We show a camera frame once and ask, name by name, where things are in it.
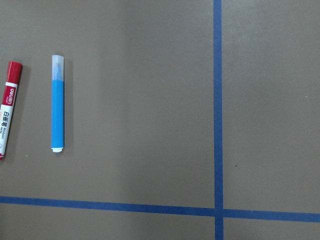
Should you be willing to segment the blue highlighter pen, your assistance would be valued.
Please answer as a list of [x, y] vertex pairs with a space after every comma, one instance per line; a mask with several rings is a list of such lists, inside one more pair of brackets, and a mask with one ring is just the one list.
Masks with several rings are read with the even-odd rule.
[[51, 57], [51, 150], [64, 149], [64, 57]]

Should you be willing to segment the red capped white marker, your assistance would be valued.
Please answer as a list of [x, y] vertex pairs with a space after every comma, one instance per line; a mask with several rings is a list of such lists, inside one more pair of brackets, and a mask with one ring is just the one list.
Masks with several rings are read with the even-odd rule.
[[11, 120], [21, 79], [23, 65], [16, 61], [10, 61], [7, 67], [7, 77], [0, 105], [0, 160], [5, 157]]

